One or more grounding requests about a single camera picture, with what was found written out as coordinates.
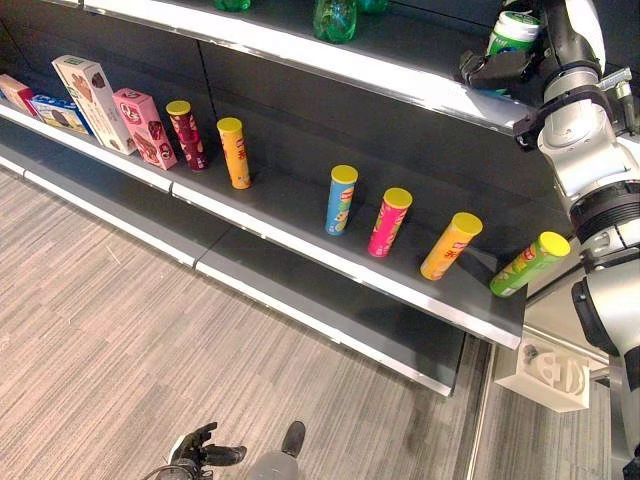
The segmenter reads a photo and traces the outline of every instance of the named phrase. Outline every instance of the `orange pringles can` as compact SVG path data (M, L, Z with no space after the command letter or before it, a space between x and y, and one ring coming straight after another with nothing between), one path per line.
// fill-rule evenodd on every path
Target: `orange pringles can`
M440 280L471 239L481 231L482 221L478 217L467 212L456 213L422 262L422 276L428 280Z
M217 127L222 140L229 177L231 177L231 185L238 190L249 188L251 177L249 176L244 135L242 134L242 122L237 118L227 117L218 120Z

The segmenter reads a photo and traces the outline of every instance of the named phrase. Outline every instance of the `cable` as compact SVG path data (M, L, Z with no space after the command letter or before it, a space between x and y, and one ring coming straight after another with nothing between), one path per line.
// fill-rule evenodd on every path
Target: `cable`
M158 467L155 470L152 470L146 476L142 477L140 480L149 480L153 475L160 472L164 472L165 470L182 470L189 476L190 480L196 480L193 477L193 474L191 473L191 471L189 471L189 469L182 467L180 465L163 465L162 467Z

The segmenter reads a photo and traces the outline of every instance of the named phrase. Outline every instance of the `cookie box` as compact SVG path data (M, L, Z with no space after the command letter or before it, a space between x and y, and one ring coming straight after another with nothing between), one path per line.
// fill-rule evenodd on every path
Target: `cookie box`
M100 64L72 55L58 57L52 64L98 141L127 155L135 151Z
M113 101L142 158L164 170L174 166L178 161L153 98L146 93L121 88L113 94Z
M89 125L75 103L47 95L35 95L31 98L30 103L47 125L68 128L87 135L91 134Z
M31 88L5 73L0 75L0 90L2 90L2 94L7 97L7 100L24 113L33 115L34 117L38 116L38 113L29 104L29 100L33 97Z

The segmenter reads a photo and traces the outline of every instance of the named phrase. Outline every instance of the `shelf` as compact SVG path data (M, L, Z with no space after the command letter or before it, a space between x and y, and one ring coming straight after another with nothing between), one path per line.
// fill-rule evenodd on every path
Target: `shelf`
M23 125L30 117L0 105L0 115ZM36 120L28 122L37 130L48 127ZM44 134L65 144L66 137ZM149 167L135 156L125 157L101 149L92 142L84 145L76 136L74 148L130 176L148 182ZM515 348L522 335L525 292L509 299L491 294L487 285L497 269L496 259L468 248L438 282L425 280L418 267L437 236L408 216L390 255L371 257L368 238L377 215L377 206L354 205L345 234L331 237L324 231L327 188L293 178L274 169L251 163L254 185L234 190L221 155L211 158L211 167L191 172L184 164L156 175L170 182L174 196L249 230L262 239L303 255L324 267L434 315L475 336ZM132 169L129 164L139 166Z
M256 2L242 14L209 0L85 0L85 10L211 42L348 83L511 135L528 113L518 102L473 91L452 79L465 49L485 39L393 10L361 16L355 39L341 46L312 34L313 2Z
M0 125L0 165L333 341L452 393L460 330L72 150Z

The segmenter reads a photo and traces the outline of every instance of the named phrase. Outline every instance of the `green pringles can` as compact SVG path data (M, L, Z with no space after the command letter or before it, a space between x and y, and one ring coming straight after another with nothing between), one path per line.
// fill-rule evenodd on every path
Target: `green pringles can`
M493 277L489 288L498 297L510 297L570 251L571 245L562 235L542 232L535 242Z
M540 30L540 20L520 12L502 12L489 36L487 55L530 50Z

